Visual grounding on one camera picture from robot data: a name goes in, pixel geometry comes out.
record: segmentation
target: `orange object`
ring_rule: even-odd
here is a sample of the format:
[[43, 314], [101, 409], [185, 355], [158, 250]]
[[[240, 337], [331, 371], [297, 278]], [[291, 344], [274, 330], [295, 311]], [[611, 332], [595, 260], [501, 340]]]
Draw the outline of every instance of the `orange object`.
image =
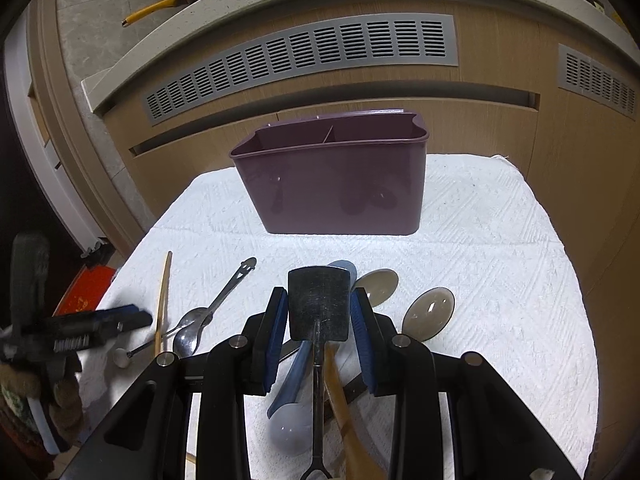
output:
[[83, 267], [60, 300], [54, 316], [95, 310], [107, 292], [115, 270], [105, 266]]

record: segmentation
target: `green cloth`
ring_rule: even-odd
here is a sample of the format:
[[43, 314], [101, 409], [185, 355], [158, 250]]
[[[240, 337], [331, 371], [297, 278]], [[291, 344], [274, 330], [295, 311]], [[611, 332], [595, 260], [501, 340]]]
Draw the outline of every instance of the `green cloth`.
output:
[[4, 386], [0, 386], [0, 388], [6, 405], [14, 415], [19, 418], [27, 428], [34, 433], [38, 433], [38, 427], [36, 426], [35, 420], [33, 420], [33, 415], [31, 415], [31, 409], [29, 408], [27, 399], [10, 392]]

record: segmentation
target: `yellow pan handle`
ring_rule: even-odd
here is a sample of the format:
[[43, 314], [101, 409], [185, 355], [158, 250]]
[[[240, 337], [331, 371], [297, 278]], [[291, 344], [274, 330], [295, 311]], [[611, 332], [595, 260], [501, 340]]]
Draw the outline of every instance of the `yellow pan handle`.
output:
[[150, 15], [152, 12], [156, 12], [156, 10], [160, 9], [169, 9], [170, 7], [177, 7], [178, 0], [162, 0], [161, 2], [155, 3], [153, 5], [149, 5], [144, 9], [137, 10], [136, 12], [132, 12], [129, 16], [127, 16], [124, 20], [122, 20], [122, 26], [127, 27], [131, 25], [131, 23], [136, 22], [140, 18], [144, 18], [145, 16]]

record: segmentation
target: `blue gripper pad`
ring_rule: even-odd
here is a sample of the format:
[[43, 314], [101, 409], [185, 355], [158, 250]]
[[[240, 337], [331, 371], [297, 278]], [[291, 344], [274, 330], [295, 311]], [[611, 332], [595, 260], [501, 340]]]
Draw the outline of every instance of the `blue gripper pad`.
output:
[[351, 292], [350, 301], [351, 326], [353, 327], [353, 336], [356, 339], [356, 348], [358, 349], [358, 359], [360, 360], [360, 370], [362, 371], [362, 379], [369, 389], [369, 393], [373, 394], [376, 390], [376, 376], [374, 373], [374, 356], [371, 339], [367, 333], [362, 308], [358, 301], [356, 291]]
[[287, 291], [282, 288], [280, 302], [273, 321], [271, 337], [265, 352], [265, 367], [263, 386], [265, 392], [270, 392], [278, 374], [278, 364], [280, 363], [280, 350], [284, 339], [284, 329], [287, 327], [287, 315], [289, 313], [289, 297]]

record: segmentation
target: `black spatula head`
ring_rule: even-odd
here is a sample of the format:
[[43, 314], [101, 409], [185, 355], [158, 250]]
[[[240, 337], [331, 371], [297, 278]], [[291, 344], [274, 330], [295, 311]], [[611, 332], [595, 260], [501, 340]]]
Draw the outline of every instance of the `black spatula head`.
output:
[[289, 271], [289, 333], [294, 341], [319, 338], [347, 341], [351, 275], [338, 267], [301, 267]]

